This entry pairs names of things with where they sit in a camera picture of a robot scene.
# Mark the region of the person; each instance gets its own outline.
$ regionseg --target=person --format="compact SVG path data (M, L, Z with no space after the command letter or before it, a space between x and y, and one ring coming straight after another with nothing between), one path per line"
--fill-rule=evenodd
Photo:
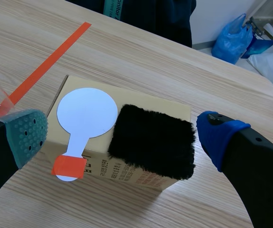
M67 0L192 47L190 16L196 0Z

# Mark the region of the wooden table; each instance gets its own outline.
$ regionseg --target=wooden table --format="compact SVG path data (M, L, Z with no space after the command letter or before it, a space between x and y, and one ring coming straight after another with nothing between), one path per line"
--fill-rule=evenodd
M92 26L17 104L46 112L65 75L250 123L273 142L273 86L260 75L62 0L0 0L0 85L11 93L84 21ZM164 192L86 176L64 183L38 155L0 190L0 227L252 227L196 142L195 173Z

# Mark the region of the white circular paper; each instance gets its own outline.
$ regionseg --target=white circular paper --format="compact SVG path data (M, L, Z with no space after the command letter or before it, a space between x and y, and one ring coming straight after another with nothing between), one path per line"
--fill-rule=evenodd
M81 158L89 138L110 130L117 119L115 101L104 91L95 88L76 89L65 95L57 108L59 124L70 133L66 153ZM59 176L63 181L77 178Z

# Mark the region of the black fur pad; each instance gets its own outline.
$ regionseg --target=black fur pad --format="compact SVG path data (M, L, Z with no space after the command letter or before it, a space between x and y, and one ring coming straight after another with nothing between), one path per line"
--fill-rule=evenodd
M125 104L117 117L110 158L161 176L186 180L195 165L192 123Z

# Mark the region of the orange tape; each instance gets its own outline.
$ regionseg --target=orange tape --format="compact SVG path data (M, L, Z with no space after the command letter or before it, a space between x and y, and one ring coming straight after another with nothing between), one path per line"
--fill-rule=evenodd
M55 159L52 175L83 178L87 159L60 155Z
M17 89L9 96L10 101L15 105L35 85L35 83L56 63L57 60L81 37L91 26L83 23L62 45L59 46ZM6 115L10 110L4 100L0 104L0 117Z

